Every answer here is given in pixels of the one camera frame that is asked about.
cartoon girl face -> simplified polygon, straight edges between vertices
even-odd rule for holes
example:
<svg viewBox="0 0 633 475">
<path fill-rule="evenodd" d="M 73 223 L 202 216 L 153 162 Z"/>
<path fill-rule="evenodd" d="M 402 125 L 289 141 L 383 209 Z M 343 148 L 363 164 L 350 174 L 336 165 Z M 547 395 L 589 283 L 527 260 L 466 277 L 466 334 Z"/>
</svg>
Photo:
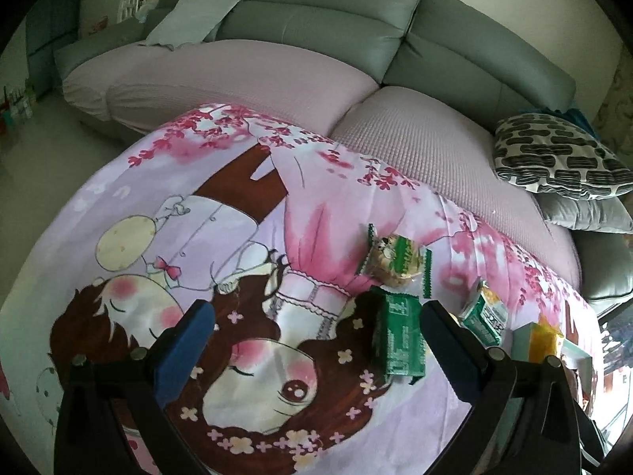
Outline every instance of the cartoon girl face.
<svg viewBox="0 0 633 475">
<path fill-rule="evenodd" d="M 203 399 L 208 425 L 268 434 L 305 409 L 317 393 L 312 358 L 272 339 L 233 346 L 229 365 Z"/>
<path fill-rule="evenodd" d="M 163 331 L 173 327 L 182 310 L 167 291 L 141 275 L 120 275 L 110 279 L 101 294 L 101 308 L 108 309 L 113 323 L 119 323 L 139 346 L 149 348 Z"/>
</svg>

pink sofa cover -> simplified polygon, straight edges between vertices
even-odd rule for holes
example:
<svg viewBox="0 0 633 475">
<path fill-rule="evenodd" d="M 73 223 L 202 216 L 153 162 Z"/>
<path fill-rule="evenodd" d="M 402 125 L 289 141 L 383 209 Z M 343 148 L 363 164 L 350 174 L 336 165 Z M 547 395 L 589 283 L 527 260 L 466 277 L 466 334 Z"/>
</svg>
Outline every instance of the pink sofa cover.
<svg viewBox="0 0 633 475">
<path fill-rule="evenodd" d="M 579 288 L 569 230 L 545 223 L 531 193 L 497 179 L 495 138 L 457 110 L 417 91 L 385 87 L 350 111 L 331 138 L 427 182 Z"/>
<path fill-rule="evenodd" d="M 171 53 L 160 46 L 128 44 L 102 53 L 75 68 L 62 84 L 66 101 L 93 118 L 108 122 L 110 110 L 106 92 L 122 75 L 134 66 L 160 59 Z"/>
<path fill-rule="evenodd" d="M 199 104 L 231 102 L 328 135 L 378 89 L 368 75 L 326 55 L 250 40 L 187 45 L 118 78 L 112 118 L 147 133 Z"/>
</svg>

black and white patterned pillow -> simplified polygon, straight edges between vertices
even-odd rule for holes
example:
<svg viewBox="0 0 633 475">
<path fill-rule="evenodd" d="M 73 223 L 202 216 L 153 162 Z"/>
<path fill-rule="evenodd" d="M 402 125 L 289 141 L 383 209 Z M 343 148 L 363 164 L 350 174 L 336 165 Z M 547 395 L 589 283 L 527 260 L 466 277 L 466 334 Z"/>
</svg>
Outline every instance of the black and white patterned pillow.
<svg viewBox="0 0 633 475">
<path fill-rule="evenodd" d="M 633 190 L 633 171 L 583 129 L 556 116 L 520 114 L 500 122 L 495 136 L 497 176 L 527 191 L 594 200 Z"/>
</svg>

blue gripper pad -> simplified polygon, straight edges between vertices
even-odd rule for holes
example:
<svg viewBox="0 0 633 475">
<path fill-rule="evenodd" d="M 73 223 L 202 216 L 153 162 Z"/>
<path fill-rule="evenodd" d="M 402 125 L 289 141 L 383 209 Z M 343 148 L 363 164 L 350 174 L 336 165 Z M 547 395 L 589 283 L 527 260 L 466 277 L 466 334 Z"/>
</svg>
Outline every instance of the blue gripper pad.
<svg viewBox="0 0 633 475">
<path fill-rule="evenodd" d="M 161 334 L 150 350 L 154 367 L 154 396 L 161 409 L 178 398 L 195 363 L 213 334 L 215 311 L 205 300 L 196 300 L 178 324 Z"/>
</svg>

screw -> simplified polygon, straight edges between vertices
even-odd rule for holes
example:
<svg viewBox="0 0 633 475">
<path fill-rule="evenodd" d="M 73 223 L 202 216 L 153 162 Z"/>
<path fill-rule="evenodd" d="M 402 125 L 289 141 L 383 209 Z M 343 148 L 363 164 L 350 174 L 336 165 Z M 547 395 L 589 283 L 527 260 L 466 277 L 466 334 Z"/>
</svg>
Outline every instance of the screw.
<svg viewBox="0 0 633 475">
<path fill-rule="evenodd" d="M 506 353 L 497 346 L 488 349 L 488 357 L 495 361 L 502 361 L 506 358 Z"/>
<path fill-rule="evenodd" d="M 147 356 L 147 354 L 148 354 L 148 349 L 140 346 L 132 350 L 130 357 L 132 358 L 132 360 L 142 361 Z"/>
<path fill-rule="evenodd" d="M 558 357 L 555 357 L 554 355 L 548 355 L 548 364 L 553 368 L 559 368 L 560 359 Z"/>
<path fill-rule="evenodd" d="M 87 360 L 87 357 L 83 353 L 78 353 L 73 357 L 72 364 L 73 366 L 83 366 Z"/>
</svg>

